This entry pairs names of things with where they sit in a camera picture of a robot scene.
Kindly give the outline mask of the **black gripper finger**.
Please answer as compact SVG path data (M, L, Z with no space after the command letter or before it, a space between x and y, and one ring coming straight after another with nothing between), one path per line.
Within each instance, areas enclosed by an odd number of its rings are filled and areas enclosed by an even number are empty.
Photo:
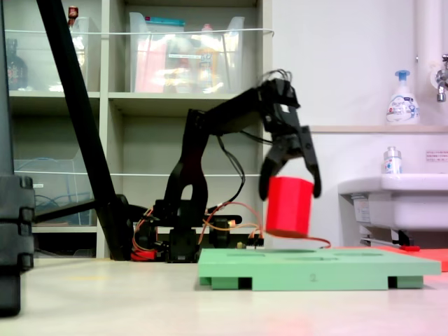
M265 156L258 183L258 192L262 201L268 196L270 179L276 176L290 159L291 145L287 141L275 142Z
M313 195L315 198L319 198L322 190L321 175L316 152L314 150L311 131L308 126L301 126L299 131L299 140L305 166L314 179Z

